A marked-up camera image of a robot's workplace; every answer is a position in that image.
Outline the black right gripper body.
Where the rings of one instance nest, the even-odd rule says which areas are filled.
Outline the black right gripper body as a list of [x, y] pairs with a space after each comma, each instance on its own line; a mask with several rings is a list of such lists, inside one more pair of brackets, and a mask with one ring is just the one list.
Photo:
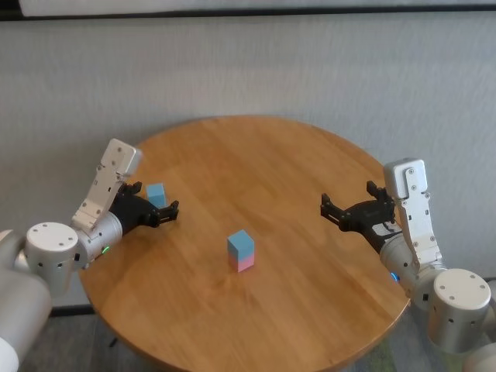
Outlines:
[[370, 200], [349, 207], [339, 221], [339, 229], [359, 233], [377, 253], [389, 239], [401, 233], [392, 201]]

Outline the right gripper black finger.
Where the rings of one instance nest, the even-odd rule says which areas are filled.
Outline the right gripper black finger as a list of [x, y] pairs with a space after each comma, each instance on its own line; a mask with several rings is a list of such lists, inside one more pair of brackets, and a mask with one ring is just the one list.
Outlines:
[[350, 217], [345, 211], [335, 206], [326, 193], [322, 193], [320, 205], [321, 217], [329, 220], [342, 232], [350, 231]]
[[395, 203], [386, 188], [380, 188], [373, 181], [368, 181], [366, 189], [374, 198], [372, 210], [378, 212], [385, 222], [395, 223]]

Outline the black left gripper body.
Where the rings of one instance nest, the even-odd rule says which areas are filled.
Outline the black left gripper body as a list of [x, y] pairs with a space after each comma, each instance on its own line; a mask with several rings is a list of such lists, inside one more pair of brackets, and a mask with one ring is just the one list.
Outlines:
[[157, 209], [146, 199], [129, 192], [116, 195], [110, 212], [119, 220], [123, 235], [139, 226], [157, 228], [160, 225]]

